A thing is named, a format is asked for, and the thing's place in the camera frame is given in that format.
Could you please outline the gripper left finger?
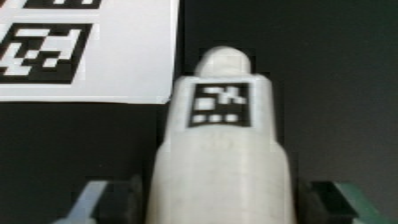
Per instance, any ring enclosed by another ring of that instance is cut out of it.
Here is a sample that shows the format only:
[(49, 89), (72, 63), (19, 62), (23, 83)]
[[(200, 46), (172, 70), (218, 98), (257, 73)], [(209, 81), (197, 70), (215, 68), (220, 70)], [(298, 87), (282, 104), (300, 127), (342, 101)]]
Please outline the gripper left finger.
[(142, 178), (87, 183), (67, 215), (51, 224), (142, 224)]

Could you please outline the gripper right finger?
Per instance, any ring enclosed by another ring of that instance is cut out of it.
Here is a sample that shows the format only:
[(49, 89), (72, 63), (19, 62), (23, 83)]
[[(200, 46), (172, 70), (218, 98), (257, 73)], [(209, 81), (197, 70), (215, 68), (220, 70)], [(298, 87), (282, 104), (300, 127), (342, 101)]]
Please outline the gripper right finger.
[(380, 212), (353, 184), (334, 181), (302, 184), (300, 224), (382, 224)]

